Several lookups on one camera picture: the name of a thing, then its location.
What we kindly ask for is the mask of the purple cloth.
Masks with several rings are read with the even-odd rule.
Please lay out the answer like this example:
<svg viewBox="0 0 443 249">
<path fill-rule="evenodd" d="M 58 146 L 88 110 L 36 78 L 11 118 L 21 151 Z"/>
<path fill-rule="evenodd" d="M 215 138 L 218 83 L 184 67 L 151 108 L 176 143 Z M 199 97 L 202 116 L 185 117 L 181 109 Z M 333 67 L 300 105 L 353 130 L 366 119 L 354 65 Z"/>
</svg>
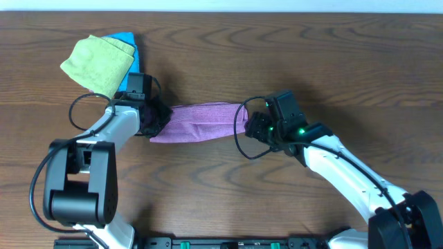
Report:
<svg viewBox="0 0 443 249">
<path fill-rule="evenodd" d="M 203 142 L 245 132 L 248 111 L 239 104 L 209 102 L 172 107 L 170 121 L 150 142 Z"/>
</svg>

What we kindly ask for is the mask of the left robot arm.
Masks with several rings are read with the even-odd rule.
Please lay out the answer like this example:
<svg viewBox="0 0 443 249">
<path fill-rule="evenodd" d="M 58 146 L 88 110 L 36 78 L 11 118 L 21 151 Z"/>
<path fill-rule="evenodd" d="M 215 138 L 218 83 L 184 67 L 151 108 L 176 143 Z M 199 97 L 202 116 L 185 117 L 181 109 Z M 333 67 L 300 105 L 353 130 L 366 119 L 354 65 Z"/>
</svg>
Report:
<svg viewBox="0 0 443 249">
<path fill-rule="evenodd" d="M 87 234 L 99 248 L 147 248 L 148 240 L 117 212 L 116 155 L 138 133 L 158 135 L 171 114 L 159 97 L 112 100 L 92 127 L 70 140 L 54 140 L 42 163 L 44 216 L 69 233 Z"/>
</svg>

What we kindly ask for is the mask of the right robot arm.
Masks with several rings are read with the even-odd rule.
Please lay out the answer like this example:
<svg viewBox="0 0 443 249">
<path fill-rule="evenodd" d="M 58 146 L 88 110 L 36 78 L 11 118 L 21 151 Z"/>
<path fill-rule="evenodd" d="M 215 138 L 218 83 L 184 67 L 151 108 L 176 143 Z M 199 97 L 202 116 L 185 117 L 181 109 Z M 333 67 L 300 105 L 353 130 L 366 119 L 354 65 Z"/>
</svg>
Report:
<svg viewBox="0 0 443 249">
<path fill-rule="evenodd" d="M 410 194 L 378 175 L 323 124 L 276 120 L 255 112 L 246 136 L 285 151 L 331 183 L 368 224 L 327 240 L 329 248 L 441 248 L 442 218 L 426 192 Z"/>
</svg>

